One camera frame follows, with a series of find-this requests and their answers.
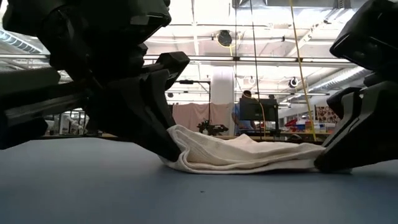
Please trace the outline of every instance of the cloth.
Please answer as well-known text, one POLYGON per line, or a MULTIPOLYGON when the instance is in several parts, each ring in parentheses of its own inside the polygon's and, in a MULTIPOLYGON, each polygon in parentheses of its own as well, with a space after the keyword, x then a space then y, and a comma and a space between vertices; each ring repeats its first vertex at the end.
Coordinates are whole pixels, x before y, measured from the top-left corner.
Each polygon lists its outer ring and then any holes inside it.
MULTIPOLYGON (((231 119, 231 104, 210 104, 210 124, 229 126, 231 119)), ((174 121, 191 131, 199 131, 198 124, 209 120, 209 104, 189 103, 173 106, 174 121)))
MULTIPOLYGON (((232 110, 232 114, 235 114, 238 119, 239 119, 239 114, 240 114, 240 106, 239 103, 234 105, 234 108, 232 110)), ((239 122, 244 126, 244 130, 253 130, 253 127, 251 126, 251 122, 250 121, 241 121, 239 120, 239 122)), ((235 125, 235 135, 240 133, 240 128, 238 125, 235 125)))
POLYGON ((313 162, 324 147, 314 144, 256 142, 247 135, 222 140, 194 133, 180 125, 167 130, 181 149, 169 167, 194 174, 250 174, 276 169, 314 170, 313 162))

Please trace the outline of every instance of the ceiling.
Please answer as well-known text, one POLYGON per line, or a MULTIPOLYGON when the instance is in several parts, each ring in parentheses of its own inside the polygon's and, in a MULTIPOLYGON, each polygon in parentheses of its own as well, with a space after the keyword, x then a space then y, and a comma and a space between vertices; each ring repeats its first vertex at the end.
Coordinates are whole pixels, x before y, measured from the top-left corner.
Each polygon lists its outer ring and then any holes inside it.
MULTIPOLYGON (((295 34, 289 1, 286 0, 171 0, 172 22, 160 29, 145 44, 148 55, 164 52, 183 51, 189 56, 237 56, 237 57, 297 57, 295 34), (233 43, 223 47, 217 41, 221 30, 228 30, 233 43)), ((297 42, 302 58, 333 58, 329 53, 340 30, 363 4, 363 0, 294 0, 294 18, 297 28, 297 42)), ((4 14, 7 1, 3 1, 0 14, 4 14)), ((117 41, 107 41, 114 47, 123 47, 117 41)), ((35 37, 0 30, 0 54, 48 54, 35 37)), ((25 69, 44 66, 38 60, 0 59, 0 70, 25 69)), ((211 80, 217 62, 192 62, 180 79, 211 80)), ((236 91, 293 92, 288 82, 300 77, 297 64, 269 64, 255 66, 253 63, 230 63, 236 73, 236 91)), ((319 83, 341 69, 324 64, 306 64, 302 68, 305 83, 319 83)), ((169 91, 196 91, 177 93, 169 100, 206 101, 208 85, 180 85, 176 83, 169 91)))

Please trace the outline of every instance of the computer monitor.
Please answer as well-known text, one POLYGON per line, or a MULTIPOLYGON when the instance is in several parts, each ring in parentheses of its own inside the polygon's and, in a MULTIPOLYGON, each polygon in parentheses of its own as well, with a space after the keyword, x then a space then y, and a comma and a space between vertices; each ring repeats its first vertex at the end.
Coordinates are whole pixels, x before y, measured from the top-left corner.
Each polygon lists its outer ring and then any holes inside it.
MULTIPOLYGON (((266 121, 278 121, 278 102, 272 99, 260 99, 266 121)), ((239 101, 239 119, 242 121, 263 121, 262 108, 256 99, 241 98, 239 101)))

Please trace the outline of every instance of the table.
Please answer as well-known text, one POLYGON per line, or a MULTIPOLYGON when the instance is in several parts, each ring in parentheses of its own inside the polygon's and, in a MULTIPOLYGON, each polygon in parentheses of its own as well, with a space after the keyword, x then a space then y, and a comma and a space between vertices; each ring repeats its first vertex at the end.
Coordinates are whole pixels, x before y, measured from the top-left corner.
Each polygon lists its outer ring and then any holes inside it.
POLYGON ((0 151, 0 223, 398 223, 398 162, 353 175, 194 175, 126 142, 0 151))

